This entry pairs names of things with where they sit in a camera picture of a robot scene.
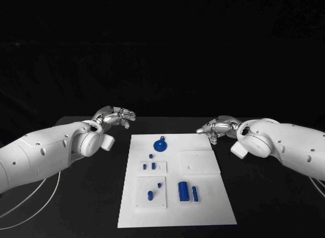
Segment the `blue disc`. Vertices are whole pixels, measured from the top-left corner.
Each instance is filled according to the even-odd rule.
[[[159,141],[156,141],[156,143],[154,143],[154,149],[159,152],[163,152],[167,149],[167,143],[164,141],[164,137],[163,136],[161,136],[161,139]]]

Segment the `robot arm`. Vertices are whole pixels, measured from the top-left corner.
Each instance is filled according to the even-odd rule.
[[[113,125],[128,128],[128,120],[136,113],[108,106],[92,120],[35,131],[0,148],[0,193],[54,176],[101,147],[111,150],[114,137],[105,131]]]
[[[325,181],[325,133],[272,119],[258,119],[241,122],[238,119],[220,116],[210,121],[197,133],[206,133],[212,144],[218,137],[235,132],[238,142],[232,152],[245,158],[248,152],[266,158],[276,157],[281,163],[299,173]]]

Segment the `robotic hand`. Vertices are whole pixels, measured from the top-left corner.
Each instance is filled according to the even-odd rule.
[[[102,147],[111,150],[114,137],[105,132],[113,125],[130,128],[136,113],[107,106],[91,120],[35,131],[0,148],[0,193],[58,174]]]
[[[248,152],[262,158],[271,155],[287,167],[325,181],[324,132],[272,119],[242,122],[230,116],[219,116],[197,129],[197,134],[203,133],[213,145],[225,135],[236,138],[232,152],[239,158],[243,159]]]

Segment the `table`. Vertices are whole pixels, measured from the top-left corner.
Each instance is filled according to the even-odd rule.
[[[56,125],[91,117],[64,117]],[[133,134],[195,133],[213,118],[138,117],[131,128],[114,126],[111,151],[77,161],[62,171],[61,184],[46,208],[0,237],[325,237],[325,199],[310,178],[284,167],[276,158],[252,154],[242,160],[230,152],[236,140],[219,139],[213,150],[222,170],[238,225],[118,229],[123,185]],[[0,228],[22,222],[46,203],[58,175],[31,200],[0,219]],[[33,192],[41,182],[9,190],[0,199],[3,214]]]

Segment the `blue object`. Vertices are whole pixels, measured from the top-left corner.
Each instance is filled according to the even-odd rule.
[[[153,191],[148,191],[148,200],[153,200]]]
[[[161,136],[161,139],[160,139],[159,141],[156,141],[156,143],[154,143],[154,149],[156,149],[156,151],[159,151],[159,152],[166,151],[166,149],[167,149],[167,143],[166,143],[166,141],[164,141],[164,136]]]
[[[197,194],[197,188],[193,186],[193,197],[195,197],[195,201],[199,202],[199,194]]]
[[[179,196],[180,196],[180,201],[182,202],[190,201],[187,182],[180,182],[179,183]]]

